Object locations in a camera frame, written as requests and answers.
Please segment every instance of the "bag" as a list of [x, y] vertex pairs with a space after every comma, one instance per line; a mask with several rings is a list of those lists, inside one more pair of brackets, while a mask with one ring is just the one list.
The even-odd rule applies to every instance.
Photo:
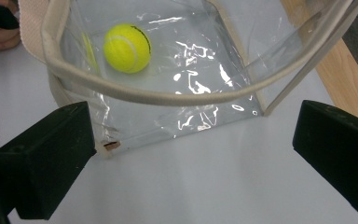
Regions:
[[[57, 103], [88, 101], [97, 149], [109, 155], [268, 115], [342, 37], [358, 0], [20, 0], [20, 9], [22, 41], [46, 63]], [[103, 57], [103, 37], [120, 23], [150, 39], [137, 74]]]

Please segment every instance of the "black logo on tennis ball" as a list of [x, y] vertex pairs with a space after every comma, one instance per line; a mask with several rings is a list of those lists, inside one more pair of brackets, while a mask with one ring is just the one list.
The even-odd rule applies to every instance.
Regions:
[[139, 33], [141, 33], [144, 36], [144, 38], [145, 38], [145, 40], [147, 42], [147, 46], [149, 47], [149, 54], [152, 54], [152, 47], [150, 46], [149, 38], [147, 38], [145, 33], [142, 30], [140, 30], [138, 27], [132, 26], [132, 28], [137, 30], [137, 31], [139, 31]]

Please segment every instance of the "white table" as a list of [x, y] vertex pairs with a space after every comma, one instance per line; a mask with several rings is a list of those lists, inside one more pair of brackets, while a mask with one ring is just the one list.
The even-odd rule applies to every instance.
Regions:
[[[268, 118], [90, 159], [48, 223], [348, 223], [358, 213], [292, 147], [303, 100], [332, 104], [316, 72]], [[56, 109], [46, 67], [0, 52], [0, 146]], [[16, 223], [46, 223], [19, 220]]]

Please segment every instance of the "yellow tennis ball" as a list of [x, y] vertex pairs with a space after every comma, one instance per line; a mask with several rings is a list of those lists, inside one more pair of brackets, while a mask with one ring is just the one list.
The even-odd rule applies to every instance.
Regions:
[[109, 64], [118, 71], [136, 73], [144, 69], [150, 61], [150, 41], [135, 25], [119, 24], [106, 33], [103, 54]]

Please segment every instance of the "clear plastic sheet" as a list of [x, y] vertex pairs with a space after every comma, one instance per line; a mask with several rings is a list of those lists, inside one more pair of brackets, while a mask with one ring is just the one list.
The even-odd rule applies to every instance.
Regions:
[[[62, 37], [62, 56], [90, 76], [135, 89], [176, 94], [235, 91], [295, 59], [303, 48], [299, 30], [311, 34], [320, 19], [320, 10], [314, 10], [305, 22], [308, 25], [296, 28], [276, 0], [220, 1], [223, 17], [216, 4], [206, 0], [74, 0]], [[124, 22], [140, 27], [151, 41], [150, 64], [137, 74], [122, 74], [103, 57], [104, 34]], [[62, 84], [75, 101], [89, 102], [97, 141], [132, 148], [262, 116], [295, 73], [233, 102], [188, 107], [129, 103], [69, 80]]]

